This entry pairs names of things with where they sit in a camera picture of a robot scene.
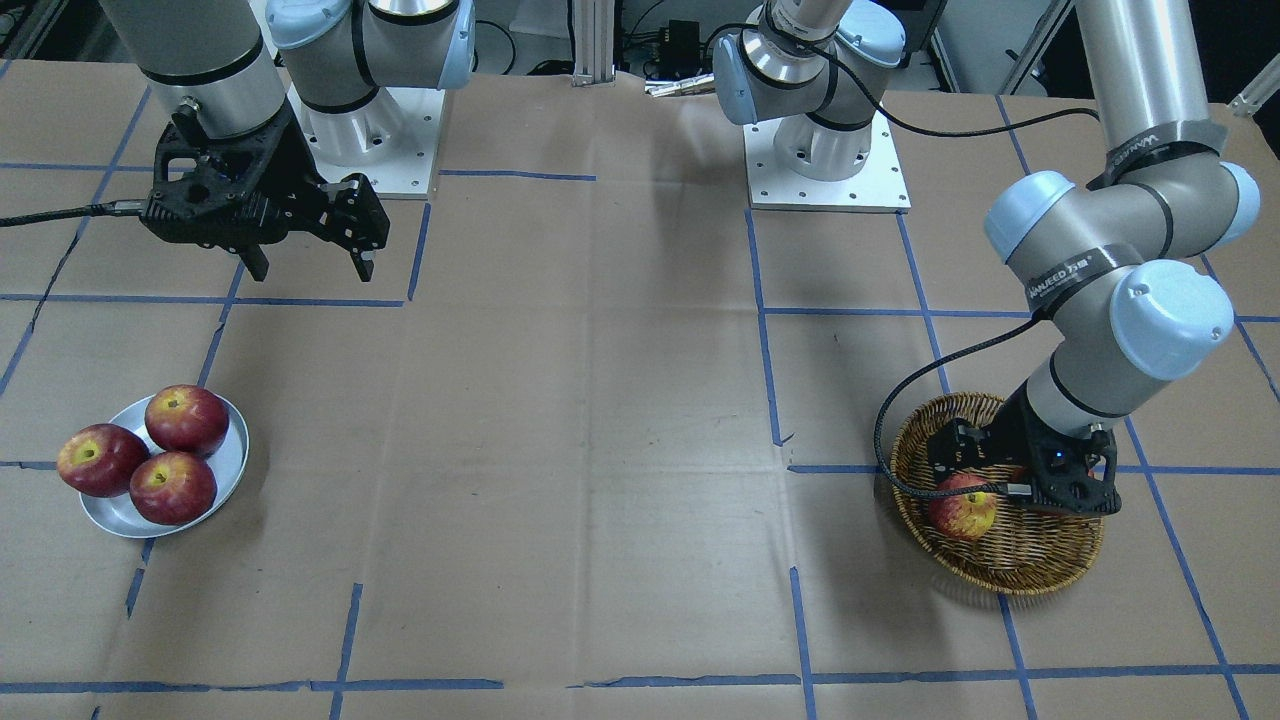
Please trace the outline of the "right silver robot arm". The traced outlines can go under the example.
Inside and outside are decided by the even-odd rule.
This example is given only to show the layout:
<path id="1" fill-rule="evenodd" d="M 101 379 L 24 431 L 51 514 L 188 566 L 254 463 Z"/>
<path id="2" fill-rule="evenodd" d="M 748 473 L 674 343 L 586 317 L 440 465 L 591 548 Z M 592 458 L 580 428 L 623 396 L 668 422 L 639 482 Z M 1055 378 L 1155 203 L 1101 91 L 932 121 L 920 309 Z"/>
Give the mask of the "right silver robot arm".
<path id="1" fill-rule="evenodd" d="M 105 1 L 169 122 L 138 206 L 168 243 L 220 249 L 250 275 L 305 232 L 361 281 L 390 220 L 366 169 L 404 149 L 393 88 L 453 90 L 472 70 L 471 1 Z"/>

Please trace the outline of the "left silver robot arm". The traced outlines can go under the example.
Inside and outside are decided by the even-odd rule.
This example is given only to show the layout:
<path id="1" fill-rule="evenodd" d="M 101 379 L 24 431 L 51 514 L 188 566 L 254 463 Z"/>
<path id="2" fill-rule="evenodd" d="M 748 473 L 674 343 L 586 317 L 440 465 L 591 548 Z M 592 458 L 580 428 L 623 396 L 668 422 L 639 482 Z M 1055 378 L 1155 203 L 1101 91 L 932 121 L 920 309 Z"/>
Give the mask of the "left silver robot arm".
<path id="1" fill-rule="evenodd" d="M 957 418 L 927 443 L 932 477 L 910 486 L 883 454 L 895 489 L 950 498 L 966 469 L 1015 465 L 979 484 L 1042 512 L 1116 512 L 1114 427 L 1193 373 L 1231 332 L 1220 283 L 1187 259 L 1243 236 L 1260 187 L 1224 161 L 1228 132 L 1210 115 L 1184 1 L 1079 1 L 1103 170 L 1079 187 L 1029 174 L 988 210 L 986 234 L 1021 283 L 1030 322 L 1062 342 L 983 425 Z M 899 55 L 897 19 L 869 1 L 767 1 L 712 35 L 724 115 L 737 126 L 782 119 L 778 150 L 814 179 L 854 173 L 852 152 L 883 115 L 882 74 Z"/>

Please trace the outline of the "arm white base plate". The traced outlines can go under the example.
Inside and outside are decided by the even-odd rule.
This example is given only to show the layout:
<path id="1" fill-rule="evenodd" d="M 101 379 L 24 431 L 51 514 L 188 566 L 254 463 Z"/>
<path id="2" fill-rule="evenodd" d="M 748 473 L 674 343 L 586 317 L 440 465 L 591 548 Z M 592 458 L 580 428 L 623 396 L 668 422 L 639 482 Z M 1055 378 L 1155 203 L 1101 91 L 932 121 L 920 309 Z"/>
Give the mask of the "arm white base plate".
<path id="1" fill-rule="evenodd" d="M 888 120 L 854 131 L 805 115 L 742 128 L 750 205 L 760 210 L 896 213 L 911 206 Z"/>
<path id="2" fill-rule="evenodd" d="M 384 199 L 425 200 L 436 170 L 448 92 L 378 88 L 353 110 L 325 113 L 287 94 L 321 177 L 362 174 Z"/>

